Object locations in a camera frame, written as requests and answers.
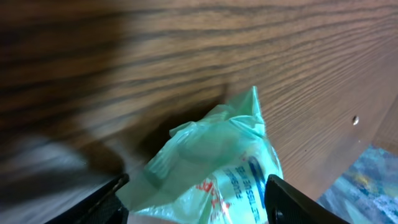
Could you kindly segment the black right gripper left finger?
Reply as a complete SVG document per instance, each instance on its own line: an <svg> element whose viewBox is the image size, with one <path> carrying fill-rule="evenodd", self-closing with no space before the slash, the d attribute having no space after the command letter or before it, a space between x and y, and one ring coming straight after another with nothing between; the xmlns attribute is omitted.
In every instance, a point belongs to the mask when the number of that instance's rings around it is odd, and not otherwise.
<svg viewBox="0 0 398 224"><path fill-rule="evenodd" d="M126 224L129 212L117 198L116 191L128 181L127 174L117 176L46 224Z"/></svg>

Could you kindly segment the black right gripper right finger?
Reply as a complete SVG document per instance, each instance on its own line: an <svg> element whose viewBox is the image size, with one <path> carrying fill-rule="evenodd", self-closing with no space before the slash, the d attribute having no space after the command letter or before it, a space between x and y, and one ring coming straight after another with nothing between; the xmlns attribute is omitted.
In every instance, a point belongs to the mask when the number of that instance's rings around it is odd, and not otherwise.
<svg viewBox="0 0 398 224"><path fill-rule="evenodd" d="M348 224L274 174L268 176L264 203L269 224Z"/></svg>

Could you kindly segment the mint tissue wipes pack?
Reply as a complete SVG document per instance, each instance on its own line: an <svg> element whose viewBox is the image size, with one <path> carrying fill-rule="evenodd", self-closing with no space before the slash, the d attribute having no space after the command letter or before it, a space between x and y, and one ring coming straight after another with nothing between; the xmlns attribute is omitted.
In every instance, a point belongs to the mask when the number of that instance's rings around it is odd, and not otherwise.
<svg viewBox="0 0 398 224"><path fill-rule="evenodd" d="M135 214L177 223L265 223L271 174L282 176L282 167L252 87L172 129L116 195Z"/></svg>

